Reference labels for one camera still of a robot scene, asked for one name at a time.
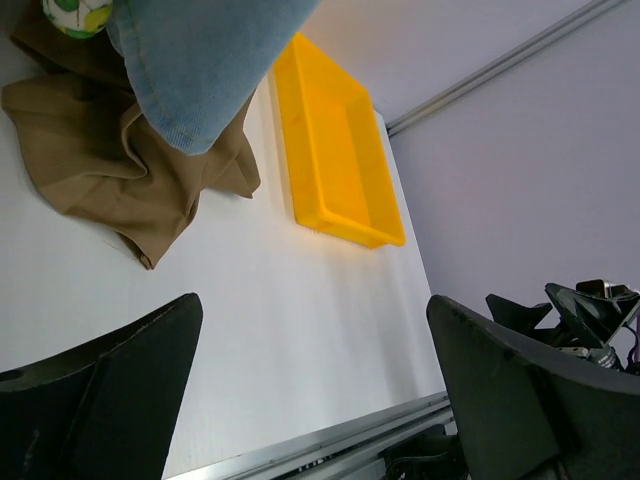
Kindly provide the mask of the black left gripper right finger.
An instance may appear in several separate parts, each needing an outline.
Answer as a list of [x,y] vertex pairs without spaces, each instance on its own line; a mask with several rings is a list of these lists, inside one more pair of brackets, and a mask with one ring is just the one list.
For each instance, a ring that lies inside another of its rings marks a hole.
[[638,377],[446,296],[432,296],[426,316],[472,478],[638,478]]

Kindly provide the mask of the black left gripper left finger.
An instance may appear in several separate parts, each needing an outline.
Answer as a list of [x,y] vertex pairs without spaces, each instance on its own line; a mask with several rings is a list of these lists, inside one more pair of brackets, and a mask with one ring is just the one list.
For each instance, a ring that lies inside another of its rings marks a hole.
[[1,375],[4,479],[159,479],[196,353],[200,298]]

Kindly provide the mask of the khaki tan skirt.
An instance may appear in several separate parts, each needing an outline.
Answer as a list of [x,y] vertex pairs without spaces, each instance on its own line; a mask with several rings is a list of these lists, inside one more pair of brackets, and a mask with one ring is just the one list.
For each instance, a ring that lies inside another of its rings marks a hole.
[[203,190],[249,198],[259,187],[244,112],[188,156],[150,126],[105,33],[70,38],[31,5],[11,38],[44,70],[2,90],[36,190],[57,212],[115,231],[145,268],[191,224]]

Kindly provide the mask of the light blue denim skirt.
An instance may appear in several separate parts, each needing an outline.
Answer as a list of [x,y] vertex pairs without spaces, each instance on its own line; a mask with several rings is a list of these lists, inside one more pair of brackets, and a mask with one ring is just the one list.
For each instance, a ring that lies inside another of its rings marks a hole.
[[186,155],[209,150],[294,34],[308,1],[116,1],[107,24],[142,114]]

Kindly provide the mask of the lemon print skirt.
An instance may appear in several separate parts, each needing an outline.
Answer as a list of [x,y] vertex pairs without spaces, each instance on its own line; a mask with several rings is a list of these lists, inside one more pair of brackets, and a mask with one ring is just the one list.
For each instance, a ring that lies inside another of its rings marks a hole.
[[112,0],[42,0],[45,17],[65,35],[88,39],[102,31],[113,9]]

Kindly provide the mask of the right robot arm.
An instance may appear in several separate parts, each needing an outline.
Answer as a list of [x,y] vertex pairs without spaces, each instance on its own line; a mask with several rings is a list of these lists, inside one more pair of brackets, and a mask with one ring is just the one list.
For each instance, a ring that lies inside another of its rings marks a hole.
[[[485,301],[493,321],[559,351],[603,368],[639,374],[639,292],[602,279],[579,282],[571,289],[545,285],[547,303],[526,307],[489,294]],[[634,345],[622,362],[611,345],[621,330],[634,335]]]

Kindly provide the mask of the yellow plastic bin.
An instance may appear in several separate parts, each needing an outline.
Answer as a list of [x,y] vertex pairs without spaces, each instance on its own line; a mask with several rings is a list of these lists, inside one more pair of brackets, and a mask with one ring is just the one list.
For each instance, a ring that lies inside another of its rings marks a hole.
[[302,34],[273,72],[297,223],[371,249],[404,245],[366,88]]

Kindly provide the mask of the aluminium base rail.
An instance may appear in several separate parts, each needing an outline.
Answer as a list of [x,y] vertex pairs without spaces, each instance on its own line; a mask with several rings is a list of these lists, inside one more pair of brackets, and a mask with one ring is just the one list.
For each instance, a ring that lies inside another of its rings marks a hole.
[[448,395],[432,394],[190,472],[179,479],[340,479],[384,475],[381,455],[453,421]]

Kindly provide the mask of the aluminium corner frame post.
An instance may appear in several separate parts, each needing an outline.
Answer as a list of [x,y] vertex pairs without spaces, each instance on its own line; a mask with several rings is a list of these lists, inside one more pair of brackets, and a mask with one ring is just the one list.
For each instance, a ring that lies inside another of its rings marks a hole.
[[625,4],[624,0],[591,1],[558,22],[529,38],[504,55],[466,76],[451,87],[421,103],[386,125],[389,137],[395,137],[464,96],[508,72],[556,42]]

